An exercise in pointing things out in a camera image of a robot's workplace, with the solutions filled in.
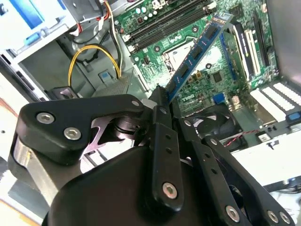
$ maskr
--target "screw head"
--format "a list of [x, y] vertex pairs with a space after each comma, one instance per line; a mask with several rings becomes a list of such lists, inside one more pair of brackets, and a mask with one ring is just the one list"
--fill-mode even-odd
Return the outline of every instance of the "screw head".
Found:
[[55, 121], [55, 118], [53, 117], [53, 115], [50, 113], [47, 113], [47, 112], [39, 113], [36, 118], [40, 123], [43, 123], [43, 124], [51, 124]]
[[274, 212], [268, 210], [268, 216], [273, 222], [275, 223], [279, 222], [278, 217], [274, 214]]
[[191, 123], [190, 123], [190, 121], [188, 121], [188, 120], [185, 120], [184, 123], [185, 123], [187, 126], [191, 126]]
[[167, 114], [167, 111], [166, 111], [163, 107], [160, 108], [160, 111], [161, 111], [163, 114]]
[[132, 104], [135, 105], [135, 106], [139, 106], [139, 103], [135, 100], [132, 101]]
[[285, 215], [283, 212], [279, 212], [281, 218], [283, 219], [284, 222], [286, 222], [287, 224], [290, 224], [291, 221], [290, 219], [287, 217], [287, 215]]
[[214, 140], [213, 138], [211, 138], [210, 141], [211, 141], [212, 144], [217, 145], [216, 140]]
[[77, 128], [69, 127], [64, 130], [64, 136], [69, 140], [79, 140], [81, 132]]
[[164, 194], [170, 199], [175, 199], [178, 196], [177, 189], [171, 183], [165, 182], [162, 186], [162, 189]]
[[231, 218], [231, 220], [233, 220], [236, 223], [239, 222], [240, 218], [236, 209], [234, 209], [232, 206], [226, 206], [226, 212], [228, 216]]

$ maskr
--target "green circuit board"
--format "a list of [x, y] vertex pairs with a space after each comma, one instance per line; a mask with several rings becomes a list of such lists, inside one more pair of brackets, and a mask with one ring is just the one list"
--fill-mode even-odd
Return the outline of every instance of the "green circuit board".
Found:
[[[261, 19], [262, 30], [264, 33], [264, 41], [266, 46], [271, 49], [268, 52], [270, 66], [265, 67], [262, 63], [262, 58], [260, 55], [259, 44], [255, 43], [257, 57], [259, 59], [260, 71], [261, 73], [254, 76], [251, 81], [249, 81], [249, 85], [252, 89], [255, 89], [267, 82], [275, 79], [278, 74], [275, 74], [277, 70], [276, 56], [273, 51], [273, 39], [272, 32], [269, 24], [269, 15], [267, 13], [267, 6], [265, 0], [217, 0], [217, 8], [221, 11], [233, 12], [234, 9], [241, 8], [241, 12], [236, 10], [237, 16], [236, 20], [239, 21], [244, 30], [250, 29], [254, 32], [254, 24], [253, 24], [253, 14], [254, 11], [257, 12], [258, 17]], [[257, 40], [258, 34], [253, 34], [254, 39]]]
[[[156, 16], [171, 12], [184, 1], [175, 2], [171, 5], [166, 3], [162, 9], [156, 9], [158, 12]], [[269, 17], [266, 4], [263, 3], [264, 0], [216, 0], [213, 2], [216, 2], [216, 10], [234, 14], [244, 30], [253, 32], [254, 40], [257, 40], [257, 34], [254, 33], [253, 12], [257, 12], [262, 22], [265, 44], [270, 50], [268, 51], [270, 65], [268, 67], [263, 65], [259, 44], [255, 41], [260, 74], [250, 77], [247, 81], [236, 45], [236, 37], [232, 34], [225, 34], [225, 43], [223, 44], [221, 40], [218, 40], [211, 47], [195, 73], [179, 92], [178, 100], [183, 115], [189, 115], [214, 105], [213, 96], [219, 93], [224, 94], [225, 102], [229, 105], [231, 105], [232, 96], [239, 96], [245, 105], [252, 107], [252, 103], [247, 100], [250, 90], [270, 82], [278, 76]], [[138, 14], [137, 8], [141, 9], [142, 7], [145, 7], [147, 11], [144, 14]], [[139, 18], [147, 16], [153, 11], [153, 0], [145, 0], [118, 16], [116, 20], [118, 20], [119, 29], [122, 31], [121, 35], [130, 35], [137, 27], [143, 27], [150, 21], [156, 20], [156, 16], [153, 15], [143, 23], [138, 23]], [[212, 15], [204, 16], [131, 55], [151, 90], [155, 89], [157, 84], [166, 86], [177, 66], [188, 53], [190, 44], [193, 44], [193, 41], [200, 36]]]
[[131, 7], [130, 9], [126, 10], [125, 13], [118, 16], [116, 20], [118, 20], [118, 22], [124, 28], [125, 33], [131, 33], [137, 28], [143, 27], [145, 24], [155, 20], [160, 15], [164, 15], [165, 13], [172, 11], [174, 8], [181, 5], [185, 1], [186, 0], [179, 0], [170, 6], [166, 4], [166, 1], [162, 1], [164, 2], [164, 5], [161, 9], [154, 9], [152, 0], [141, 1], [141, 3], [136, 7]]

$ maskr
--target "blue ram stick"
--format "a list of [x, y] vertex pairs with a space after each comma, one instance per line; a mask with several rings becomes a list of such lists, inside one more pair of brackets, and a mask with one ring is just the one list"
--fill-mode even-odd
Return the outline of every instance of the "blue ram stick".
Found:
[[216, 13], [210, 20], [199, 39], [196, 41], [190, 52], [187, 54], [180, 67], [166, 85], [166, 92], [169, 103], [176, 97], [189, 76], [194, 72], [204, 55], [221, 35], [225, 26], [233, 18], [228, 13]]

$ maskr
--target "red wire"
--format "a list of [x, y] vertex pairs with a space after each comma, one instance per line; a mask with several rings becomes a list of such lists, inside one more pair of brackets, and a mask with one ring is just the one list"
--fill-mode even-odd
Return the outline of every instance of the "red wire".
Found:
[[81, 25], [79, 23], [77, 23], [77, 27], [79, 28], [79, 33], [82, 33], [83, 28], [81, 27]]
[[233, 138], [232, 140], [230, 140], [226, 145], [224, 145], [224, 147], [229, 146], [230, 144], [232, 144], [235, 140], [237, 140], [238, 138], [242, 137], [244, 134], [250, 134], [250, 133], [256, 133], [259, 132], [259, 130], [255, 129], [255, 130], [251, 130], [248, 132], [243, 132], [242, 134], [240, 134], [239, 136]]
[[105, 15], [103, 20], [107, 20], [109, 18], [109, 15], [110, 15], [110, 11], [109, 11], [109, 8], [107, 7], [107, 4], [105, 4], [105, 8], [107, 9], [107, 14]]

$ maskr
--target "motherboard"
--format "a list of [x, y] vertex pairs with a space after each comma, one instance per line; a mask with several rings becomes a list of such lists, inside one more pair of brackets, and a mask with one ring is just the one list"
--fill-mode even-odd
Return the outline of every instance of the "motherboard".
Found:
[[224, 102], [252, 107], [249, 92], [278, 77], [265, 0], [141, 0], [115, 18], [151, 89], [165, 87], [216, 12], [234, 18], [179, 92], [183, 116]]

